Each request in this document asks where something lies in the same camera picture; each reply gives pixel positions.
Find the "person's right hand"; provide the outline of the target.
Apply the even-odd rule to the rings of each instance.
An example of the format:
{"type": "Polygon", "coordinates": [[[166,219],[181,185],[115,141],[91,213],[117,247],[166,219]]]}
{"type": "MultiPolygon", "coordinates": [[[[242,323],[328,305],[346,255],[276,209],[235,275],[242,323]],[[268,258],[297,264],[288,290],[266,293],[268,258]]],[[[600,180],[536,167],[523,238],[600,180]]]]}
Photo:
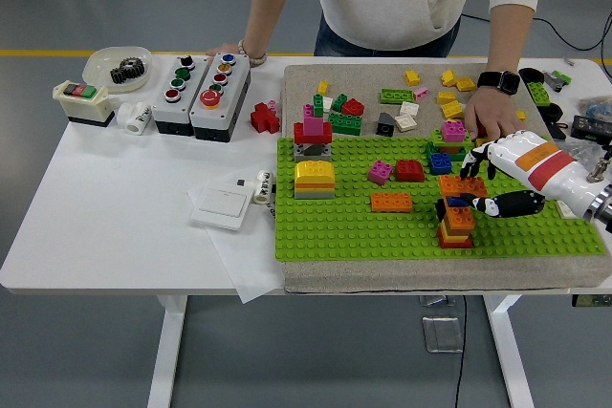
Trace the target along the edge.
{"type": "Polygon", "coordinates": [[[214,57],[217,54],[244,54],[244,50],[239,43],[224,43],[220,46],[210,48],[205,51],[205,54],[214,57]]]}

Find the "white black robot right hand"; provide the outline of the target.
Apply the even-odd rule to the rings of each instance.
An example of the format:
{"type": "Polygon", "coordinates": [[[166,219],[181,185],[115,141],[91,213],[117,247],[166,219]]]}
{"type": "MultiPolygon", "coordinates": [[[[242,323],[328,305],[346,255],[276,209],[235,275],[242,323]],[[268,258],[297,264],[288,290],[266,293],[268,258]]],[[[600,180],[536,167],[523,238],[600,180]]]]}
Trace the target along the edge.
{"type": "Polygon", "coordinates": [[[464,158],[460,178],[475,177],[487,161],[488,177],[497,170],[526,188],[480,198],[463,193],[461,199],[495,218],[534,215],[547,200],[561,200],[585,221],[593,219],[611,230],[611,186],[587,177],[587,170],[567,152],[531,131],[517,131],[505,138],[472,149],[464,158]]]}

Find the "person's left hand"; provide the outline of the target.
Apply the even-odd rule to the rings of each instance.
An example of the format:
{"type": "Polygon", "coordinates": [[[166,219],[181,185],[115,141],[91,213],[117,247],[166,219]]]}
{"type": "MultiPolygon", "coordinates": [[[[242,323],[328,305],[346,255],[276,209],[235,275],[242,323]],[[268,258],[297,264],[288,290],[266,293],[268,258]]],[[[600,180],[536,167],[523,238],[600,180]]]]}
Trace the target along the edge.
{"type": "Polygon", "coordinates": [[[489,140],[526,128],[516,114],[512,97],[493,87],[480,87],[475,91],[464,111],[464,120],[472,140],[478,138],[480,126],[489,140]]]}

